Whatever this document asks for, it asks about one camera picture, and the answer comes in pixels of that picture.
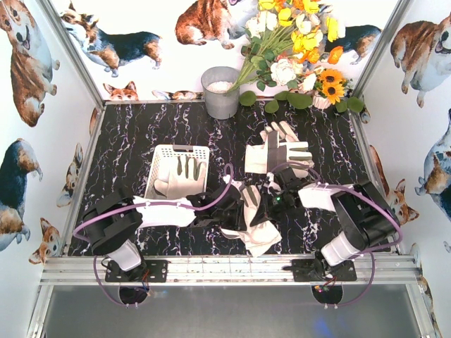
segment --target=black mounting plate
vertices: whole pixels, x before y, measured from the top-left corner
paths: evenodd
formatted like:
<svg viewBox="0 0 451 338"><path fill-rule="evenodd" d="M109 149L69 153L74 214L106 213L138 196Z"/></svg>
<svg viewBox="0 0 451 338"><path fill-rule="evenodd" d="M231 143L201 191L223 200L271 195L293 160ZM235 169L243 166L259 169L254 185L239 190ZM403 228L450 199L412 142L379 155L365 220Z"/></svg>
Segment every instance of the black mounting plate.
<svg viewBox="0 0 451 338"><path fill-rule="evenodd" d="M291 266L285 266L284 270L293 271L295 282L325 282L326 280L315 273L315 264L318 261L314 259L293 259ZM337 282L354 282L357 280L354 263L344 261L340 267L333 271L333 276L337 277Z"/></svg>
<svg viewBox="0 0 451 338"><path fill-rule="evenodd" d="M149 283L165 283L168 276L168 261L145 259L147 268L150 273L148 275ZM107 283L123 283L123 282L141 282L140 280L129 280L128 276L119 268L119 265L111 260L108 262L106 269L105 282Z"/></svg>

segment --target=gray floor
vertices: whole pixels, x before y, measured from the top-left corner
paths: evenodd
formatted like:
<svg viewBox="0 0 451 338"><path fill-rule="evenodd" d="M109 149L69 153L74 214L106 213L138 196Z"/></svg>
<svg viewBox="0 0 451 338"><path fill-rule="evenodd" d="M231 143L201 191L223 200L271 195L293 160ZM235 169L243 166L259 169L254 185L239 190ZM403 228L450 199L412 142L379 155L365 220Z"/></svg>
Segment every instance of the gray floor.
<svg viewBox="0 0 451 338"><path fill-rule="evenodd" d="M419 337L403 285L372 286L352 306L324 310L310 287L155 287L142 307L112 304L98 287L56 287L47 338ZM346 286L344 301L361 286ZM117 288L109 288L117 294Z"/></svg>

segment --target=corgi wallpaper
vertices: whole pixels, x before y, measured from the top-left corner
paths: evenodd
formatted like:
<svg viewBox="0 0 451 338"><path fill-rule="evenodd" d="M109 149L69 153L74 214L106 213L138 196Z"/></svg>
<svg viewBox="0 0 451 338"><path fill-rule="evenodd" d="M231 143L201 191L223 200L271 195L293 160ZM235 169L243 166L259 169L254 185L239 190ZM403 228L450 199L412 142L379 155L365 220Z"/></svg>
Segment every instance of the corgi wallpaper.
<svg viewBox="0 0 451 338"><path fill-rule="evenodd" d="M450 12L449 3L414 1L364 89L370 153L404 224L404 252L413 243L421 250L434 326L444 337L451 335Z"/></svg>
<svg viewBox="0 0 451 338"><path fill-rule="evenodd" d="M70 40L105 100L201 99L200 77L210 67L241 68L243 27L257 14L258 0L53 0ZM321 60L344 47L337 68L355 85L397 0L331 0L347 26L346 37L326 42ZM259 91L272 96L282 88Z"/></svg>
<svg viewBox="0 0 451 338"><path fill-rule="evenodd" d="M95 103L36 1L0 0L0 28L0 325L25 337Z"/></svg>

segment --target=black marble table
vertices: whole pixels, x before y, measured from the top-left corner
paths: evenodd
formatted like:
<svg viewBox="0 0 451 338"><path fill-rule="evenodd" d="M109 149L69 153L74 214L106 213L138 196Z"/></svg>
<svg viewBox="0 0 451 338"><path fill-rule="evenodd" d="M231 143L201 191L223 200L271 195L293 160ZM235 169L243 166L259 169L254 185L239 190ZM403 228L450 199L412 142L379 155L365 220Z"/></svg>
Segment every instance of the black marble table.
<svg viewBox="0 0 451 338"><path fill-rule="evenodd" d="M101 126L78 222L90 205L119 184L144 196L155 146L189 144L208 146L208 188L219 187L226 163L235 168L236 180L258 183L264 175L245 174L246 144L262 144L259 132L272 121L286 120L301 141L308 141L315 169L323 182L349 184L367 178L354 130L348 117L332 110L295 110L281 106L264 113L264 102L240 107L229 120L210 118L202 102L108 105ZM334 213L297 209L277 225L282 242L268 254L303 254L321 248L340 231ZM139 230L136 243L146 256L243 255L240 240L229 240L217 228L154 227ZM86 242L72 238L69 256L91 256Z"/></svg>

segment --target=white plastic basket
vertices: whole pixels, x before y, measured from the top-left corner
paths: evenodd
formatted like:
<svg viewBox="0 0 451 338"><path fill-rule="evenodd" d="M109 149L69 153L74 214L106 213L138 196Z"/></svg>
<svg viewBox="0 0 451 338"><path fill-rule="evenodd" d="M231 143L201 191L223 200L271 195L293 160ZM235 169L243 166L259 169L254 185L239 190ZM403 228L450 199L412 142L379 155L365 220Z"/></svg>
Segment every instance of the white plastic basket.
<svg viewBox="0 0 451 338"><path fill-rule="evenodd" d="M198 163L206 164L206 175L204 180L204 192L206 191L206 179L209 174L210 149L207 146L177 146L172 144L160 144L155 147L154 158L150 167L147 188L144 194L146 199L165 199L164 196L155 192L154 183L156 179L165 180L169 176L167 170L161 169L165 158L188 156L196 158Z"/></svg>

